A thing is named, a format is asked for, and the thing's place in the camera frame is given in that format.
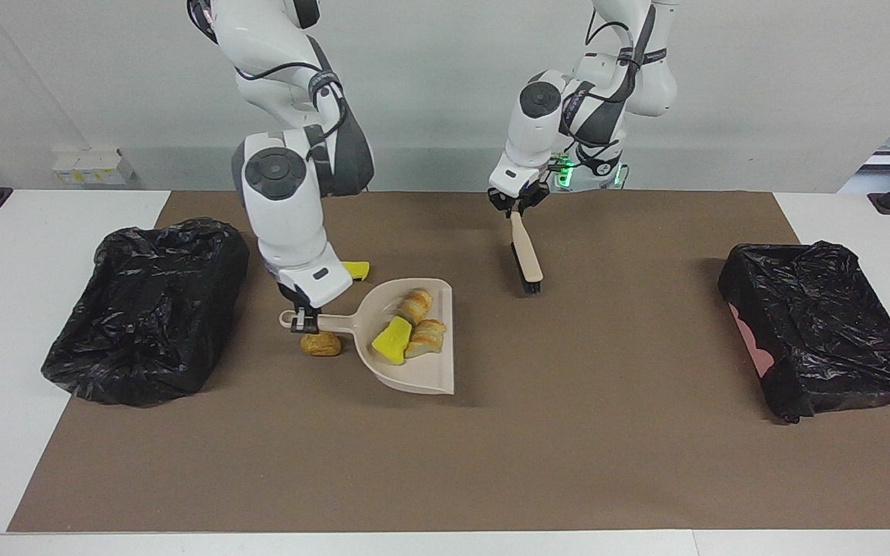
bread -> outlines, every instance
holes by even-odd
[[[396,313],[405,317],[409,323],[417,325],[431,310],[431,294],[425,290],[414,290],[403,298]]]
[[[342,353],[342,341],[331,332],[301,337],[301,351],[312,357],[334,357]]]
[[[442,342],[445,341],[445,324],[441,320],[421,320],[414,328],[414,334],[410,335],[410,343],[407,344],[405,357],[413,359],[425,353],[441,353]]]

brown mat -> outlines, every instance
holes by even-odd
[[[890,528],[890,408],[774,425],[717,293],[735,243],[795,242],[773,196],[552,196],[525,219],[534,299],[485,195],[325,211],[340,256],[373,263],[331,312],[393,278],[453,285],[456,395],[301,355],[254,260],[205,391],[71,400],[10,531]],[[160,225],[196,215],[248,229],[232,193],[174,193]]]

dustpan handle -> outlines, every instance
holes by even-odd
[[[294,322],[294,316],[297,313],[292,310],[285,310],[280,314],[281,327],[290,328],[290,324]],[[318,330],[326,332],[334,332],[335,334],[355,334],[353,327],[353,317],[343,317],[341,314],[319,314]]]

wooden brush handle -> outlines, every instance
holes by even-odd
[[[517,251],[517,261],[520,263],[520,271],[524,274],[524,280],[528,282],[541,282],[545,275],[541,272],[541,263],[534,253],[534,244],[531,236],[527,235],[527,229],[521,221],[520,212],[510,212],[510,233],[513,235],[513,249]]]

yellow object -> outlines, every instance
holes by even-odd
[[[301,350],[314,357],[334,357],[342,353],[342,341],[331,332],[305,334],[301,337]]]
[[[384,331],[373,341],[373,349],[395,365],[403,365],[403,352],[410,342],[411,324],[401,317],[394,317]]]
[[[366,261],[342,261],[353,280],[365,280],[370,275],[370,263]]]

